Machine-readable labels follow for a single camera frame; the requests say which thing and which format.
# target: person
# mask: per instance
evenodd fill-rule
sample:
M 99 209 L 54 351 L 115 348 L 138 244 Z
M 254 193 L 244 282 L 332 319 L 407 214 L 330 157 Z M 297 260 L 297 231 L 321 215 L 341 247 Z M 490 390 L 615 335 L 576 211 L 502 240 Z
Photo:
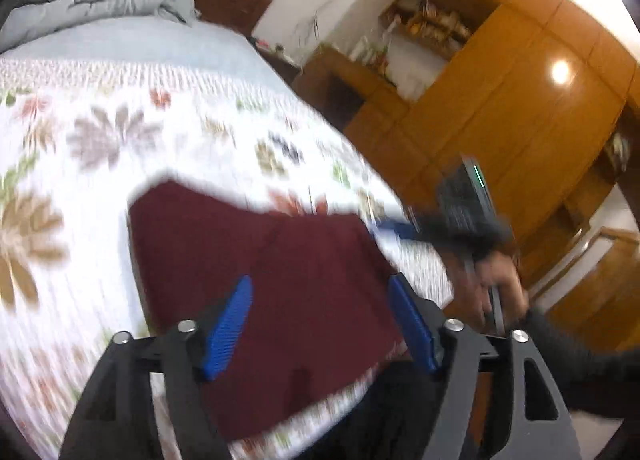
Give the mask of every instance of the person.
M 481 332 L 484 314 L 491 310 L 487 287 L 497 285 L 505 325 L 530 335 L 569 410 L 640 420 L 640 348 L 596 354 L 556 329 L 529 306 L 518 272 L 506 255 L 492 253 L 472 274 L 455 256 L 442 258 L 452 284 L 456 316 Z M 443 388 L 442 381 L 418 371 L 412 361 L 391 362 L 362 401 L 296 460 L 421 459 Z M 637 459 L 639 451 L 635 435 L 620 446 L 615 458 Z M 477 456 L 477 447 L 468 436 L 460 460 Z

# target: black device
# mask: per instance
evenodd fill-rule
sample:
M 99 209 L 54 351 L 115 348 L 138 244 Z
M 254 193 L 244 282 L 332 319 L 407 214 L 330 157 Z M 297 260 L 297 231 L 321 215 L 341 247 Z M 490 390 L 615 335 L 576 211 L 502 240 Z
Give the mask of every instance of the black device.
M 474 166 L 477 163 L 466 160 L 444 180 L 438 193 L 439 215 L 420 214 L 413 225 L 391 222 L 391 226 L 401 237 L 434 242 L 482 259 L 510 230 L 495 216 L 482 175 Z M 525 332 L 491 337 L 446 319 L 435 303 L 415 294 L 402 274 L 392 276 L 388 293 L 418 367 L 445 379 L 424 460 L 458 460 L 478 373 L 487 371 L 494 373 L 495 380 L 481 458 L 580 459 L 558 387 Z M 78 401 L 60 459 L 162 459 L 149 384 L 150 372 L 162 372 L 182 458 L 230 460 L 202 405 L 198 386 L 206 382 L 200 366 L 204 343 L 225 307 L 226 300 L 215 303 L 199 318 L 181 321 L 159 337 L 132 339 L 128 332 L 115 334 Z

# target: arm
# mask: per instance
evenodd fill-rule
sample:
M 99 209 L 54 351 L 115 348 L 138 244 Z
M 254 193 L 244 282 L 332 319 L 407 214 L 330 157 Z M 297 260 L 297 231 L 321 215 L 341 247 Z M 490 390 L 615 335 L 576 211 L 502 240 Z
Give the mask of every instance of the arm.
M 505 323 L 532 337 L 569 409 L 612 418 L 640 418 L 640 349 L 596 354 L 556 329 L 542 313 L 529 308 L 527 294 L 507 256 L 489 256 L 476 266 L 476 277 L 469 277 L 451 257 L 443 261 L 456 308 L 471 326 L 482 326 L 483 313 L 490 311 L 485 287 L 497 284 Z

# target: dark sleeve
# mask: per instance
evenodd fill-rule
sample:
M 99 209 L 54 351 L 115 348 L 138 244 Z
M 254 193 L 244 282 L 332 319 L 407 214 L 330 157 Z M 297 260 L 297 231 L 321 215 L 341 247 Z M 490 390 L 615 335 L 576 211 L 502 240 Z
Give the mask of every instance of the dark sleeve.
M 570 410 L 608 418 L 640 418 L 640 348 L 594 353 L 535 309 L 517 327 L 532 337 Z

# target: light blue sheet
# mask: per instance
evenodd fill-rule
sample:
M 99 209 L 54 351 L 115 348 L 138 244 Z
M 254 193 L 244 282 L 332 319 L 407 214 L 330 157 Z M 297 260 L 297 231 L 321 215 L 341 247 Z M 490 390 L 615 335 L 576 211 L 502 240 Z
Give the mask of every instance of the light blue sheet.
M 189 27 L 153 16 L 102 19 L 60 30 L 0 57 L 158 62 L 212 70 L 291 93 L 244 37 L 205 22 Z

